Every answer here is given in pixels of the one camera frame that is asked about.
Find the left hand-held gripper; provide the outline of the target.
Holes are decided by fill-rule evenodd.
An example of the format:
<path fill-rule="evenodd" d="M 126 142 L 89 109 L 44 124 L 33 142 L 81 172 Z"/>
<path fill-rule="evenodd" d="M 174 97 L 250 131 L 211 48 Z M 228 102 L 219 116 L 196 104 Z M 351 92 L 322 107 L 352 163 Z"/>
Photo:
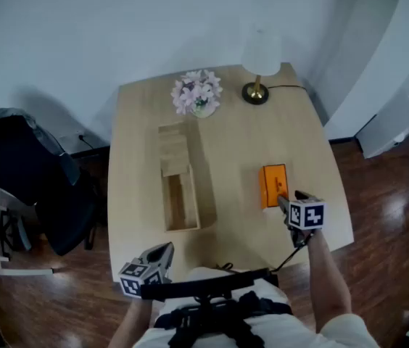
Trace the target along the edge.
<path fill-rule="evenodd" d="M 171 242 L 159 244 L 127 262 L 118 273 L 123 294 L 140 299 L 143 285 L 171 283 L 167 273 L 173 261 L 174 250 Z"/>

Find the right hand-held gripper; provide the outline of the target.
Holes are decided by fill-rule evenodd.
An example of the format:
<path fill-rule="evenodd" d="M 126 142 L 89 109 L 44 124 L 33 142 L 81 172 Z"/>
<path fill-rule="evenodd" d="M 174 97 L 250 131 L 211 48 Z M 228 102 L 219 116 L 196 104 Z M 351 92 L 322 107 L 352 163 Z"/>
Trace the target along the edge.
<path fill-rule="evenodd" d="M 283 195 L 278 195 L 277 202 L 286 216 L 286 225 L 293 245 L 301 247 L 306 243 L 305 231 L 312 233 L 323 227 L 326 203 L 304 191 L 296 190 L 294 195 L 296 201 L 289 201 Z"/>

